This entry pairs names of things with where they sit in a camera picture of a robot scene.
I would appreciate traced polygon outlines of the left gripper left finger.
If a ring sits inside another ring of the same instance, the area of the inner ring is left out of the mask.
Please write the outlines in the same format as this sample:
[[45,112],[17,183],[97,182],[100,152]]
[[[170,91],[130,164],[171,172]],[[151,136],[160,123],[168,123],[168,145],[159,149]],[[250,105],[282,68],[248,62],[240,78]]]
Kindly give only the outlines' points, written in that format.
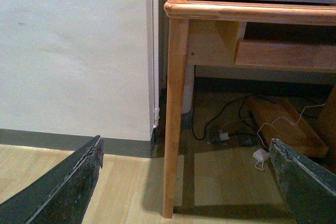
[[99,171],[104,142],[97,135],[1,204],[1,223],[82,223]]

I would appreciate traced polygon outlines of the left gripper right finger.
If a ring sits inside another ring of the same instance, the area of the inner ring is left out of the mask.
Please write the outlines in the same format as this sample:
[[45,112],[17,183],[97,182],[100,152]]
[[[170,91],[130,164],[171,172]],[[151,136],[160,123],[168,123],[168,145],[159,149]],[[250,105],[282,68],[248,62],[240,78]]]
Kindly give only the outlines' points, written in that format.
[[277,138],[269,154],[296,222],[335,223],[335,174]]

